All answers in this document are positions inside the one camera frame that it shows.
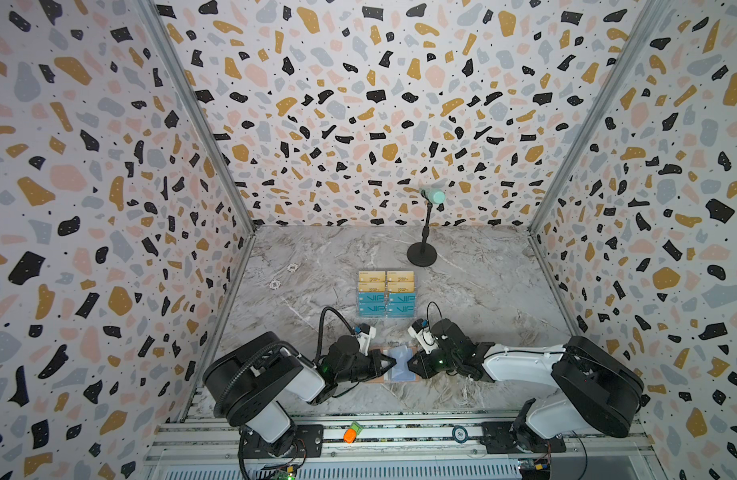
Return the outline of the pink leather card holder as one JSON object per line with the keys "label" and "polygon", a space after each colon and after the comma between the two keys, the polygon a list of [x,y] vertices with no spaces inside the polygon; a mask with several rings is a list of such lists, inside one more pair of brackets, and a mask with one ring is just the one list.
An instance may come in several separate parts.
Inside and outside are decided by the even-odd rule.
{"label": "pink leather card holder", "polygon": [[400,345],[396,347],[383,348],[381,353],[396,361],[396,364],[382,376],[370,380],[370,383],[411,383],[419,380],[419,376],[411,372],[407,366],[408,361],[416,354],[415,347]]}

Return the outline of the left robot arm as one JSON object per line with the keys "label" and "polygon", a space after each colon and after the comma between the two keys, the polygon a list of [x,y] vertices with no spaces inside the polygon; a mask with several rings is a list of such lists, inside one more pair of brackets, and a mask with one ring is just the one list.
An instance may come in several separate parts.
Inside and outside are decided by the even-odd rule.
{"label": "left robot arm", "polygon": [[356,387],[376,380],[396,360],[369,347],[372,336],[344,335],[326,355],[310,360],[290,342],[266,332],[212,362],[202,381],[214,398],[214,417],[250,430],[268,445],[290,445],[294,420],[278,402],[288,392],[310,405],[340,394],[340,386]]}

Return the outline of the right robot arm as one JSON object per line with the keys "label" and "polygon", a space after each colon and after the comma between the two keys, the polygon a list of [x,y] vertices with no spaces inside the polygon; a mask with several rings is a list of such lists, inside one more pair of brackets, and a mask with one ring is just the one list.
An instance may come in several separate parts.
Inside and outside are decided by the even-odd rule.
{"label": "right robot arm", "polygon": [[446,318],[433,325],[418,319],[408,333],[421,351],[407,366],[423,379],[445,372],[472,381],[523,381],[554,389],[544,400],[526,400],[512,422],[510,435],[523,449],[588,429],[624,438],[640,410],[640,378],[583,336],[549,347],[475,343]]}

